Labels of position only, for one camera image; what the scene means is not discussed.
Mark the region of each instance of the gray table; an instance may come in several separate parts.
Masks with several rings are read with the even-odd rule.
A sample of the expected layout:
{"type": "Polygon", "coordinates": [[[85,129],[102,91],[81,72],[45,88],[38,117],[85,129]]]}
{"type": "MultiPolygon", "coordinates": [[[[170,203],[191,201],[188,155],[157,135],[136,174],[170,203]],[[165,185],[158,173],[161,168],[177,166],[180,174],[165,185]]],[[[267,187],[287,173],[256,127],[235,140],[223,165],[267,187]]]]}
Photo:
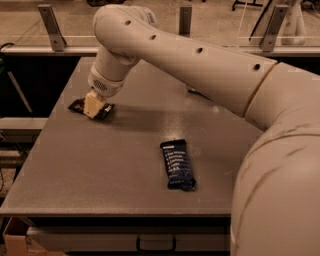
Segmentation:
{"type": "Polygon", "coordinates": [[[32,221],[230,217],[238,168],[260,132],[143,61],[110,98],[115,108],[106,120],[72,113],[68,106],[89,90],[93,60],[79,62],[0,214],[32,221]],[[173,139],[187,141],[192,192],[167,188],[159,145],[173,139]]]}

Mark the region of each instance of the dark blue wrapper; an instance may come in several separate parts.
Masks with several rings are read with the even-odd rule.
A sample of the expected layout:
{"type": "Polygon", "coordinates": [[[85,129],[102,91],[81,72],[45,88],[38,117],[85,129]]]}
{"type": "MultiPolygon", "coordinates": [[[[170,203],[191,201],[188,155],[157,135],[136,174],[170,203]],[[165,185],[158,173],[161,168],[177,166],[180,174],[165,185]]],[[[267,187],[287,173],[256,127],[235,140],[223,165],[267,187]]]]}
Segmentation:
{"type": "Polygon", "coordinates": [[[166,141],[160,144],[169,178],[169,189],[194,189],[196,180],[193,178],[191,164],[185,140],[166,141]]]}

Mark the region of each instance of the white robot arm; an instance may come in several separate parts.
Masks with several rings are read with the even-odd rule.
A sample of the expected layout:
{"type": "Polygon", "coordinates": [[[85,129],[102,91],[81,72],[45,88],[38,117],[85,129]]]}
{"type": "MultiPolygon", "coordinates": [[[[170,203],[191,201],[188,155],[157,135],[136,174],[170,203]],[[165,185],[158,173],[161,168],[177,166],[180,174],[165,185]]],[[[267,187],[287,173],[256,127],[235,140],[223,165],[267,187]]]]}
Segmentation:
{"type": "Polygon", "coordinates": [[[284,63],[159,31],[141,7],[94,17],[101,47],[89,76],[93,117],[139,59],[266,131],[237,177],[233,256],[320,255],[320,77],[284,63]]]}

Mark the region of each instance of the cardboard box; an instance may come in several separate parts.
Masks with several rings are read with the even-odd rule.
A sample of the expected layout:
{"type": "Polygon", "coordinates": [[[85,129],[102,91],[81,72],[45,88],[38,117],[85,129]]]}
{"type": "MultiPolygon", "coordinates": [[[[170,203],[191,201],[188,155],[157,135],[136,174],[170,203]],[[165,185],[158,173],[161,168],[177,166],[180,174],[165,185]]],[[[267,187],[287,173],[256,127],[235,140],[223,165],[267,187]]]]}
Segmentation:
{"type": "Polygon", "coordinates": [[[7,256],[63,256],[63,252],[49,252],[27,237],[28,225],[19,218],[11,218],[4,233],[7,256]]]}

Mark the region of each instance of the gray floor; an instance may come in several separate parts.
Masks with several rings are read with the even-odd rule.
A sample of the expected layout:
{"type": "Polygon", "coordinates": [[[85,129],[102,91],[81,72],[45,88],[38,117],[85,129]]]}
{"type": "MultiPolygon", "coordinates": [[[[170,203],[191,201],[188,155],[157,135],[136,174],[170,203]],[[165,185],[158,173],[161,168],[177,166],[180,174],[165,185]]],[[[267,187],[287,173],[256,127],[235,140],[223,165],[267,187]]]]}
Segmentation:
{"type": "MultiPolygon", "coordinates": [[[[92,32],[92,17],[98,8],[90,7],[85,0],[56,1],[5,1],[0,0],[0,45],[13,42],[17,45],[49,45],[48,36],[37,5],[49,3],[56,14],[62,34],[68,45],[97,46],[92,32]]],[[[233,0],[127,0],[125,5],[149,7],[158,17],[159,28],[178,33],[179,7],[192,5],[193,18],[190,37],[220,46],[246,46],[261,8],[237,6],[233,0]]],[[[320,17],[312,6],[304,4],[306,46],[320,46],[320,17]]],[[[12,184],[14,170],[3,169],[4,187],[0,197],[5,197],[12,184]]],[[[0,255],[5,247],[0,246],[0,255]]]]}

